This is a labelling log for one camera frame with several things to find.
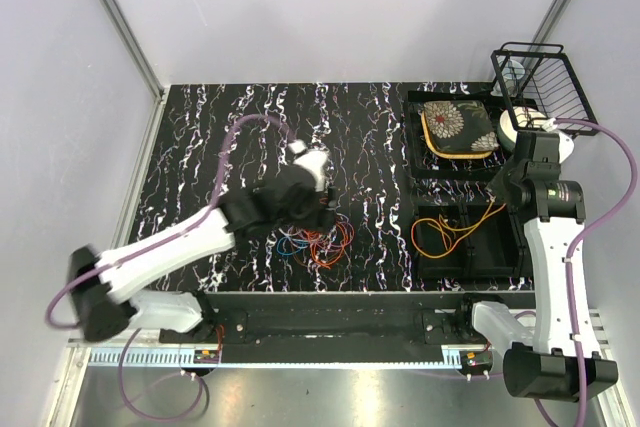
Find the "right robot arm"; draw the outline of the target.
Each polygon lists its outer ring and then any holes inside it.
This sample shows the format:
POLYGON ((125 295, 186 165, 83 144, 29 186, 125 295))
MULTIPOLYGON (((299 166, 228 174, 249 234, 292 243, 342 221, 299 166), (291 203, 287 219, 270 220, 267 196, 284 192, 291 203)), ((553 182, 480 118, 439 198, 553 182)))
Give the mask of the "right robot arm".
POLYGON ((527 329, 499 301, 477 301, 454 318, 466 343, 484 337, 502 358, 513 397, 579 402, 612 387, 614 361, 601 353, 590 320, 582 241, 586 207, 581 185, 561 177, 561 139, 522 130, 503 169, 492 180, 496 195, 516 210, 530 249, 536 323, 527 329))

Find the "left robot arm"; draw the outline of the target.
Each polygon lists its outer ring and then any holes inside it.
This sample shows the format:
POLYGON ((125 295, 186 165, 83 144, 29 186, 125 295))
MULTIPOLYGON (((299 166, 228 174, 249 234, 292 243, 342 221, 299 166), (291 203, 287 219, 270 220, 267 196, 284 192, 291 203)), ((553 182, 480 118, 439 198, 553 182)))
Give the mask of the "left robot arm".
POLYGON ((102 253, 91 246, 76 249, 69 258, 68 282, 84 340, 104 342, 134 328, 171 330, 196 343, 208 341, 216 319, 202 295, 150 291, 148 285, 276 227, 325 233, 336 223, 336 197, 329 181, 304 167, 287 166, 136 243, 102 253))

